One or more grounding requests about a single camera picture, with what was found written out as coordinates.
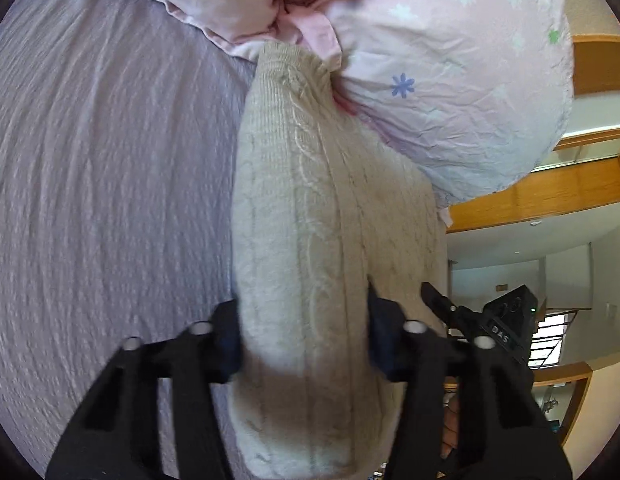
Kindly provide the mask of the person's right hand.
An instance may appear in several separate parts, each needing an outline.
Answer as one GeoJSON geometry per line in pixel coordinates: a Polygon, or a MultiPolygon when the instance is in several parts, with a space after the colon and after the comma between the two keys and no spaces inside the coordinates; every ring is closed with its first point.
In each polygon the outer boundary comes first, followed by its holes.
{"type": "Polygon", "coordinates": [[[447,458],[458,447],[459,442],[459,397],[454,394],[444,407],[444,429],[442,430],[441,458],[447,458]]]}

